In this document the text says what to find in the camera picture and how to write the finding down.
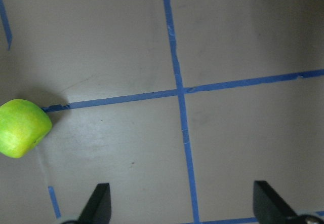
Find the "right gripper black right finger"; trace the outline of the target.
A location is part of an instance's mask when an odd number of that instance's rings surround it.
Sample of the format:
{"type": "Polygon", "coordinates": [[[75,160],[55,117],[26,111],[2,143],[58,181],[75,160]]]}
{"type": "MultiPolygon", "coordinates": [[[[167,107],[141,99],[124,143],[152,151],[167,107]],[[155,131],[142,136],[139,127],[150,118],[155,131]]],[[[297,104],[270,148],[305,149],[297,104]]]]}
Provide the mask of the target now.
{"type": "Polygon", "coordinates": [[[264,180],[256,180],[253,184],[253,214],[262,224],[297,223],[300,219],[299,215],[264,180]]]}

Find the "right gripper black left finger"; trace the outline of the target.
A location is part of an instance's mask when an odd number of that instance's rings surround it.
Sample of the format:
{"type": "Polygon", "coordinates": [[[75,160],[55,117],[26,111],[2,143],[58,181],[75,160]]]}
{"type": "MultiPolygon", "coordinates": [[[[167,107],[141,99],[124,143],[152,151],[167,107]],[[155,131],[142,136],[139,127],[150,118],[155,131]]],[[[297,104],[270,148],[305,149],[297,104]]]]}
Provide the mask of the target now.
{"type": "Polygon", "coordinates": [[[111,194],[109,183],[96,185],[87,204],[81,212],[77,223],[110,223],[111,219],[111,194]]]}

